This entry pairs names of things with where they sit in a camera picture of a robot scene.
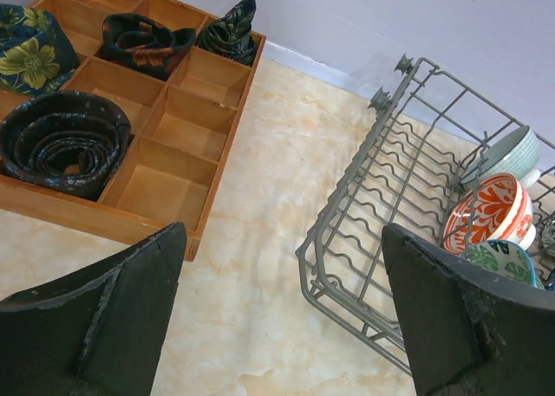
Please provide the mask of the dark speckled bowl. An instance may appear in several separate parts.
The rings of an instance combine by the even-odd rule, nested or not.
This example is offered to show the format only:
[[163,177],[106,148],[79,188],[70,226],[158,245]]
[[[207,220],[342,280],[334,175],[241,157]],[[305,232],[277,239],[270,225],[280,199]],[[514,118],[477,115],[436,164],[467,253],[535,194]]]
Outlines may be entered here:
[[555,257],[555,218],[549,217],[540,225],[540,253],[544,257]]

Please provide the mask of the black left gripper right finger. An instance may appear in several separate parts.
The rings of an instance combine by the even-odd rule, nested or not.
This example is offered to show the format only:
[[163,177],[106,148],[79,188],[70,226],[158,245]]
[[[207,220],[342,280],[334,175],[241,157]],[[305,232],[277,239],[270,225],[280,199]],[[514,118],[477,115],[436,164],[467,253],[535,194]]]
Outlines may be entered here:
[[552,395],[554,294],[454,256],[399,224],[382,250],[419,395]]

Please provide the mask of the orange white patterned bowl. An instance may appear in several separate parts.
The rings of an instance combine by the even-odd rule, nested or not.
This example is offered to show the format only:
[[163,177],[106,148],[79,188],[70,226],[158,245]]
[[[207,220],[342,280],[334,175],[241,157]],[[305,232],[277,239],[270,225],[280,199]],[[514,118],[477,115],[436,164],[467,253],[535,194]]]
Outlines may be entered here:
[[472,245],[507,240],[528,250],[537,234],[532,200],[509,173],[498,173],[472,189],[451,211],[441,246],[459,255]]

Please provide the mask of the green leaf patterned bowl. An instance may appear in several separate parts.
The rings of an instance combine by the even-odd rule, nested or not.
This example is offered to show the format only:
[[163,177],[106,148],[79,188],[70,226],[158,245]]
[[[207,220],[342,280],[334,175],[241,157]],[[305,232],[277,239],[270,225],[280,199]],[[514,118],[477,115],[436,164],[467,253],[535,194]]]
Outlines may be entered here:
[[532,259],[519,245],[506,240],[490,240],[469,246],[460,257],[499,275],[544,290]]

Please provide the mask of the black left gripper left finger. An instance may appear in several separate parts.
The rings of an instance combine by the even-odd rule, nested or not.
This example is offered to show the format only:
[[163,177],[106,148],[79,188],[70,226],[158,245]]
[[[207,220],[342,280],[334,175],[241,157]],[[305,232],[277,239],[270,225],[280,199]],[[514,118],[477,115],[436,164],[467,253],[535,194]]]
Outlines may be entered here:
[[184,262],[173,223],[1,301],[3,395],[148,395]]

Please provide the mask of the pale green grid bowl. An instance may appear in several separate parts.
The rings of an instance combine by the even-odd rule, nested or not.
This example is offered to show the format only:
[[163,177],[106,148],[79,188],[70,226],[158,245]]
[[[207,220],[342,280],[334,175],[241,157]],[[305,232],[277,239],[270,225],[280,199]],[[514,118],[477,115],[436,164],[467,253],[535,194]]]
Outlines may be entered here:
[[535,132],[529,126],[519,127],[487,148],[462,176],[460,184],[468,191],[495,174],[508,173],[528,189],[541,174],[537,168],[539,154]]

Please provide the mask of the grey wire dish rack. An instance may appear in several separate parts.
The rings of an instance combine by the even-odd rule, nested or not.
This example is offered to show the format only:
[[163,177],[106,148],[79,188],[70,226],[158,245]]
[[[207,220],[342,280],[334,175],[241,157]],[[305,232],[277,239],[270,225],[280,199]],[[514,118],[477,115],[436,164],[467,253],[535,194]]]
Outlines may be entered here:
[[399,87],[372,97],[375,122],[296,255],[304,298],[408,373],[382,228],[442,244],[463,178],[523,122],[428,58],[402,57],[396,70]]

